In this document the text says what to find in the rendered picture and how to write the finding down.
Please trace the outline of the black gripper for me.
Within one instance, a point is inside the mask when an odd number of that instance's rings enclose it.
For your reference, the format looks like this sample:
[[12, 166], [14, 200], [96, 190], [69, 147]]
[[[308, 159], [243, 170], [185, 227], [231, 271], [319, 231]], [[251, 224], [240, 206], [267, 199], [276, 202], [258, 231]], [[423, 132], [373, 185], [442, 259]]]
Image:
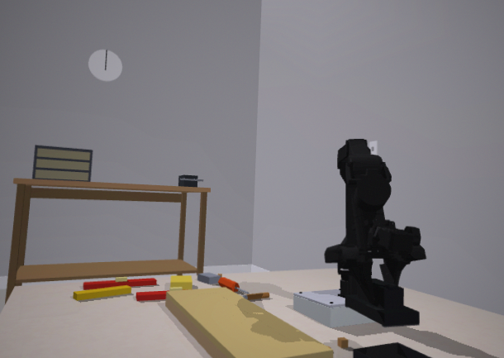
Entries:
[[[387, 226], [390, 219], [385, 219], [382, 214], [369, 214], [354, 218], [351, 230], [356, 230], [358, 245], [337, 244], [326, 247], [324, 257], [326, 263], [337, 264], [342, 260], [347, 260], [347, 268], [358, 282], [369, 303], [374, 303], [373, 282], [371, 269], [373, 262], [368, 259], [383, 259], [383, 264], [379, 265], [383, 281], [398, 285], [402, 270], [414, 260], [426, 259], [424, 248], [412, 247], [412, 253], [406, 251], [389, 251], [385, 247], [368, 246], [368, 232], [373, 223], [373, 219], [379, 219], [380, 225]], [[367, 252], [371, 251], [371, 252]]]

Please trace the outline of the tan rectangular panel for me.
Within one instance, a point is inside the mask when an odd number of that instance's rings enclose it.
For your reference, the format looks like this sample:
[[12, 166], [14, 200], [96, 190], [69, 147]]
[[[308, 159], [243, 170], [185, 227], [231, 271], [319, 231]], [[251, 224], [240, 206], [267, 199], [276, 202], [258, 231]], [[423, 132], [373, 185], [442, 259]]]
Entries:
[[333, 358], [333, 349], [228, 288], [166, 291], [165, 307], [211, 358]]

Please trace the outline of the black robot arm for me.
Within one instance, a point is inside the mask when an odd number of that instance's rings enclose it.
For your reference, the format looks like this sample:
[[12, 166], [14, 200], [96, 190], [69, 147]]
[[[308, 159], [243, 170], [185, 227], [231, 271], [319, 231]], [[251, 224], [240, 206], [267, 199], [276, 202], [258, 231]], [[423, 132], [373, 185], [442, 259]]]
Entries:
[[[348, 139], [345, 145], [338, 149], [337, 169], [345, 182], [345, 237], [341, 244], [358, 245], [356, 230], [351, 230], [354, 218], [369, 215], [384, 215], [383, 206], [391, 195], [392, 176], [386, 163], [379, 155], [371, 155], [368, 141], [365, 139]], [[405, 227], [398, 230], [394, 221], [388, 225], [380, 225], [379, 219], [373, 219], [368, 232], [368, 246], [385, 247], [389, 251], [406, 251], [412, 253], [413, 246], [421, 243], [420, 229]], [[371, 245], [370, 245], [371, 244]], [[344, 265], [342, 260], [338, 265], [341, 275], [340, 294], [358, 294], [358, 282]], [[340, 270], [343, 269], [343, 270]]]

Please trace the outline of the red flat bar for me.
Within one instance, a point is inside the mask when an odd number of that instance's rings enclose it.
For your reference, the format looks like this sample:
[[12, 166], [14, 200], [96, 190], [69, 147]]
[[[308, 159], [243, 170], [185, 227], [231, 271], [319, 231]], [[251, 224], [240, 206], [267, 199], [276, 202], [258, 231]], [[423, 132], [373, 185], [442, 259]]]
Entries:
[[[169, 288], [169, 291], [183, 290], [182, 287]], [[166, 291], [136, 292], [137, 301], [165, 299]]]
[[156, 279], [127, 279], [127, 277], [116, 277], [116, 280], [103, 280], [83, 283], [83, 290], [89, 289], [105, 289], [106, 287], [114, 286], [145, 286], [156, 285]]

